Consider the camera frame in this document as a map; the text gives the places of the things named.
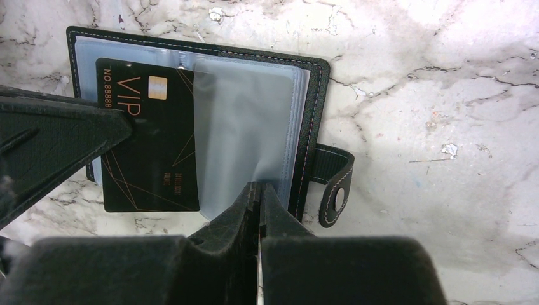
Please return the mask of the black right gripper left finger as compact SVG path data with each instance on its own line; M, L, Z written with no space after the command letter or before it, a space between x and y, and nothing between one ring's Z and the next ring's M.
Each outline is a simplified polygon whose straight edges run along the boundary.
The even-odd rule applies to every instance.
M48 238L1 284L2 304L255 304L261 184L191 236Z

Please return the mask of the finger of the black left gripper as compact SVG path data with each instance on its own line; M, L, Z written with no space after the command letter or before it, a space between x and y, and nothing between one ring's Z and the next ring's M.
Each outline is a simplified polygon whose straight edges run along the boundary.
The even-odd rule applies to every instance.
M1 227L132 132L121 111L1 86Z

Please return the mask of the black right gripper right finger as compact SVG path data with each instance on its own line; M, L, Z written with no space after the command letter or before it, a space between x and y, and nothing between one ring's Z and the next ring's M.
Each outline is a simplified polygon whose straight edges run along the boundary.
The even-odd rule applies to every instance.
M445 304L432 260L403 236L317 237L261 186L265 304Z

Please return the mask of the black VIP card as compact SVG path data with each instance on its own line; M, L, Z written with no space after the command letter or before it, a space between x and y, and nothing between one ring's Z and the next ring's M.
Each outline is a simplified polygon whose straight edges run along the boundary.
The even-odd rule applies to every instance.
M98 104L133 132L101 157L107 212L197 212L194 74L99 58Z

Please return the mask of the black leather card holder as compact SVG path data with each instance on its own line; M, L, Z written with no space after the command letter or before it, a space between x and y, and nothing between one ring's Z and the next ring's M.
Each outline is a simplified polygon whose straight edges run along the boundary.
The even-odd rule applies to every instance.
M245 184L262 182L301 220L308 186L317 182L325 185L319 222L336 223L336 198L350 190L354 157L317 141L327 61L76 26L66 36L75 94L98 106L99 58L193 72L197 212L204 217L230 207ZM103 155L87 168L101 186Z

